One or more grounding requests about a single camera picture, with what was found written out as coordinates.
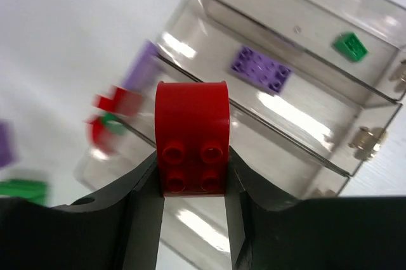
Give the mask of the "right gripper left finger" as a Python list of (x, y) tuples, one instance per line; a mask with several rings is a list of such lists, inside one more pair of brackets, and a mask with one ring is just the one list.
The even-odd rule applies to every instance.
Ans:
[(157, 157), (70, 205), (1, 199), (2, 269), (154, 269), (164, 197)]

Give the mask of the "purple lotus lego brick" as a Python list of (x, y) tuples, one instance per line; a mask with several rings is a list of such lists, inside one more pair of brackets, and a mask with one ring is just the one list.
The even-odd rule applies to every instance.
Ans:
[(1, 120), (0, 149), (0, 166), (4, 169), (16, 160), (15, 132), (11, 122), (7, 120)]

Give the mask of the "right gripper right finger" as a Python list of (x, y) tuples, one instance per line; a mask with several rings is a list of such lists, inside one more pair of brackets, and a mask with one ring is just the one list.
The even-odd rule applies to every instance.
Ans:
[(404, 269), (402, 196), (300, 200), (230, 152), (225, 208), (234, 269)]

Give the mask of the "red flower lego brick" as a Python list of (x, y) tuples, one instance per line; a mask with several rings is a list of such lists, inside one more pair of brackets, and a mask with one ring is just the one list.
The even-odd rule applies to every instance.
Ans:
[(160, 82), (155, 142), (165, 196), (223, 196), (230, 142), (226, 82)]

